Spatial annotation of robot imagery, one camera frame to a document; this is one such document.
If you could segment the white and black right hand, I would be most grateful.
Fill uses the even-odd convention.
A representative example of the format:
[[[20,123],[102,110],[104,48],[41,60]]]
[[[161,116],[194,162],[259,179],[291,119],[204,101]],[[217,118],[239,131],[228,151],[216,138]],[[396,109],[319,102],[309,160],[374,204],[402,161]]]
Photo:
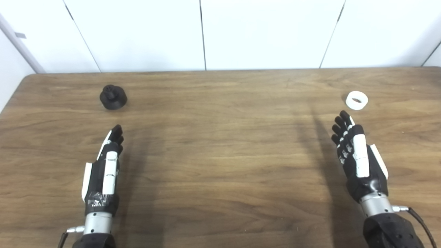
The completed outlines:
[[[362,125],[341,111],[332,126],[332,141],[347,178],[346,188],[354,201],[372,193],[388,196],[388,171],[375,145],[368,145]]]

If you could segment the white and black left hand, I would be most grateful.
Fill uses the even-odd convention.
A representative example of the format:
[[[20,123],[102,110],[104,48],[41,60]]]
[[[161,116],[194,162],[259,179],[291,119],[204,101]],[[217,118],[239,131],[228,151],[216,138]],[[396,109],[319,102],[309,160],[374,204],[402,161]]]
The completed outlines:
[[[115,217],[120,202],[116,186],[122,143],[123,129],[117,124],[106,135],[96,160],[86,163],[81,192],[85,215],[102,212]]]

